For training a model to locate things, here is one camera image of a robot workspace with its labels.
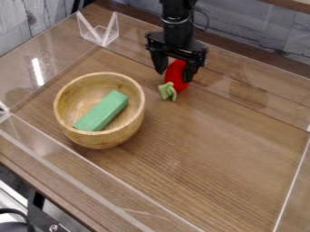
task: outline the green object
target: green object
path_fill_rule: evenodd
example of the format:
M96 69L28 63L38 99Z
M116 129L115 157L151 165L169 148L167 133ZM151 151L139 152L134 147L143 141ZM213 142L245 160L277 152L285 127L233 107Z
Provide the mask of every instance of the green object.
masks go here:
M80 120L78 120L74 124L74 128L80 131L103 130L127 105L128 97L118 91L111 91L100 103L80 118Z
M159 86L161 96L165 100L171 99L174 102L177 100L177 91L175 91L175 84L173 82L169 82Z

